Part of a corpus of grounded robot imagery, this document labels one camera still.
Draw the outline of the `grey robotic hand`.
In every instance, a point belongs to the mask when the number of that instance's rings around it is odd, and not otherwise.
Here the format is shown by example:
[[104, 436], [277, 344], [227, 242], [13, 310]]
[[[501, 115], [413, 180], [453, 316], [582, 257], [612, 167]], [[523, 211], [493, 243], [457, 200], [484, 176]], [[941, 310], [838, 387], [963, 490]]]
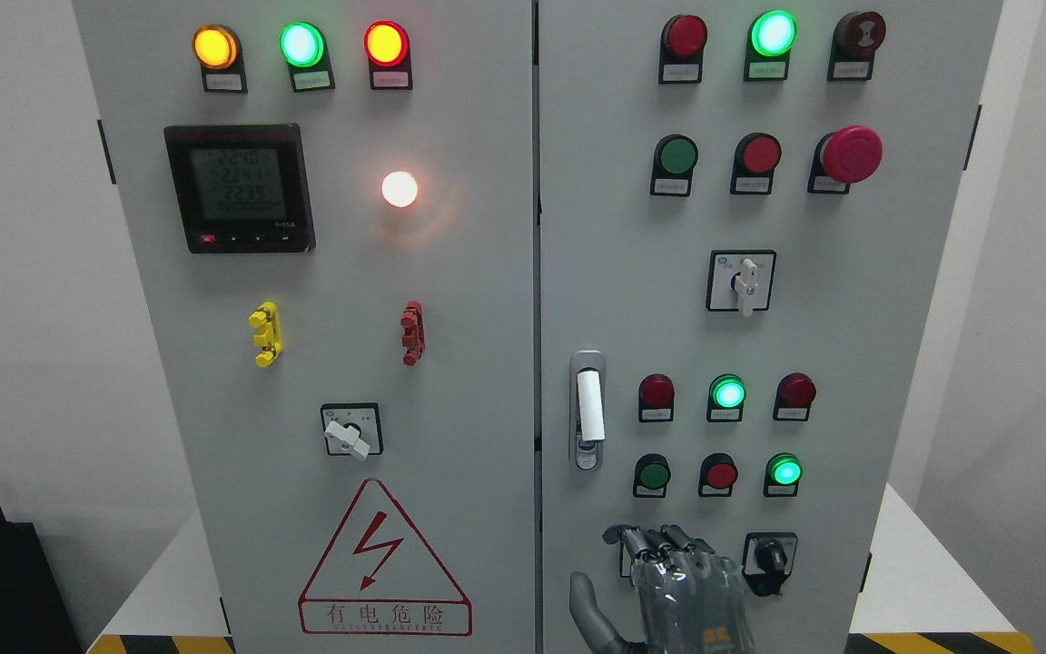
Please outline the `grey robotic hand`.
[[628, 555], [645, 640], [628, 641], [598, 607], [589, 576], [574, 571], [569, 613], [594, 653], [755, 653], [734, 560], [676, 524], [660, 529], [616, 524], [605, 529], [602, 540], [621, 543]]

